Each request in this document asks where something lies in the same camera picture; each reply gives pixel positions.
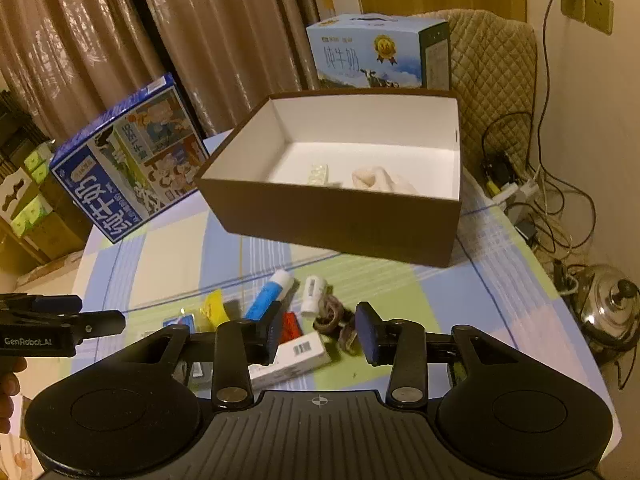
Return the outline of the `person left hand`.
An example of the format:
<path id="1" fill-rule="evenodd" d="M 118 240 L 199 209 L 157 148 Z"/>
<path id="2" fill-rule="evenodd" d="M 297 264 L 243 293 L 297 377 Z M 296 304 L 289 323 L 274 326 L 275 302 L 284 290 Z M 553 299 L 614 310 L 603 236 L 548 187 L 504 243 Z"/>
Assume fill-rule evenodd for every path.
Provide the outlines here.
<path id="1" fill-rule="evenodd" d="M 21 391 L 17 374 L 27 368 L 24 356 L 2 356 L 0 373 L 0 431 L 7 434 L 11 429 L 10 419 L 14 413 L 13 398 Z"/>

